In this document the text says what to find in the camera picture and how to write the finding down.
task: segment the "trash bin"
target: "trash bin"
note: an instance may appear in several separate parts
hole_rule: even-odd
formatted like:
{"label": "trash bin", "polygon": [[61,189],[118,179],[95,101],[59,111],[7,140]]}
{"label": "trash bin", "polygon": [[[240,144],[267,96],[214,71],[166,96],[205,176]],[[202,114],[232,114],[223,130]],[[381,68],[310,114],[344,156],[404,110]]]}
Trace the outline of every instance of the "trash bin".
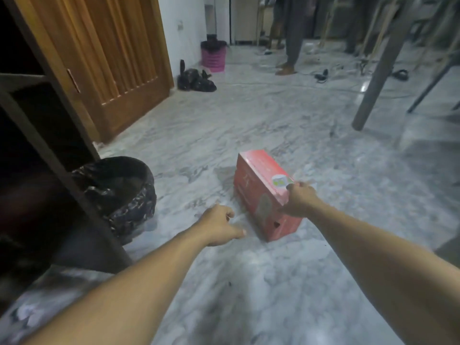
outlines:
{"label": "trash bin", "polygon": [[72,171],[72,178],[122,244],[153,217],[156,194],[150,168],[132,157],[107,157]]}

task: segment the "gray pants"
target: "gray pants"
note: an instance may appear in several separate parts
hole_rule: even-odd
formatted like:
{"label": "gray pants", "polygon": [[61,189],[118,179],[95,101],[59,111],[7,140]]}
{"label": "gray pants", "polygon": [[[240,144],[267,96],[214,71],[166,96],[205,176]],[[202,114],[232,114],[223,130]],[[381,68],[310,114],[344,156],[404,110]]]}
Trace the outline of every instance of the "gray pants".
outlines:
{"label": "gray pants", "polygon": [[288,64],[294,66],[299,58],[305,34],[307,0],[285,0],[284,26]]}

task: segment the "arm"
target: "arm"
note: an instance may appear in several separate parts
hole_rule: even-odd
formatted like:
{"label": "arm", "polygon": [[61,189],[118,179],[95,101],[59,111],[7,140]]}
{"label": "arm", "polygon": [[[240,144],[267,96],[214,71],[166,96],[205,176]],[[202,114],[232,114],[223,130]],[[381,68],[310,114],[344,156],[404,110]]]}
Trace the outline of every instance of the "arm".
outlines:
{"label": "arm", "polygon": [[227,222],[233,215],[225,206],[206,210],[192,227],[89,292],[25,344],[150,344],[200,251],[245,236]]}
{"label": "arm", "polygon": [[406,344],[460,344],[460,270],[432,252],[289,185],[282,212],[313,222],[361,290]]}

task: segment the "forearm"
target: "forearm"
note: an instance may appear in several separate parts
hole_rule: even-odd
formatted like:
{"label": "forearm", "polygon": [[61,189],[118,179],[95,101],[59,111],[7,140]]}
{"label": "forearm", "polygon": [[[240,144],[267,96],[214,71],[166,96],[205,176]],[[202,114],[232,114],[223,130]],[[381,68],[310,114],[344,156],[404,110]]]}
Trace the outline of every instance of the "forearm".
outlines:
{"label": "forearm", "polygon": [[27,345],[150,344],[206,244],[186,230],[66,309]]}
{"label": "forearm", "polygon": [[310,219],[407,343],[460,340],[460,271],[428,250],[326,204]]}

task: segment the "wooden door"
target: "wooden door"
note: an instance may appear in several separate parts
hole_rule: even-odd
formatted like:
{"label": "wooden door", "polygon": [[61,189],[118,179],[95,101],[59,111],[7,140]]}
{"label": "wooden door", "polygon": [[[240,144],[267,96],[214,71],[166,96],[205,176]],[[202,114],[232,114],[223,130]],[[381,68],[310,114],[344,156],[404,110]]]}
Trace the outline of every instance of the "wooden door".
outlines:
{"label": "wooden door", "polygon": [[15,1],[35,10],[104,141],[168,97],[157,0]]}

